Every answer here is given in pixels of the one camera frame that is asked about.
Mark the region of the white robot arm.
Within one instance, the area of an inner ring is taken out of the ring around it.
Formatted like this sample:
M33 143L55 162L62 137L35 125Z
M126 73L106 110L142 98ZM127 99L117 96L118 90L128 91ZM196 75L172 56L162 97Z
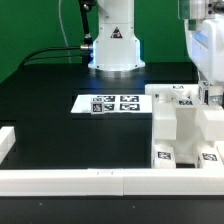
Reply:
M145 63L134 34L134 0L78 0L88 67L127 72ZM224 0L178 0L189 58L198 71L198 98L224 105Z

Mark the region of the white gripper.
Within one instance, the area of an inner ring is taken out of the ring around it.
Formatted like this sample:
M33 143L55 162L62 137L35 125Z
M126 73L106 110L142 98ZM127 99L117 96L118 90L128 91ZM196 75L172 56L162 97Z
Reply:
M224 16L216 15L190 30L190 21L184 21L189 58L212 85L224 85ZM212 106L222 106L223 96L210 97Z

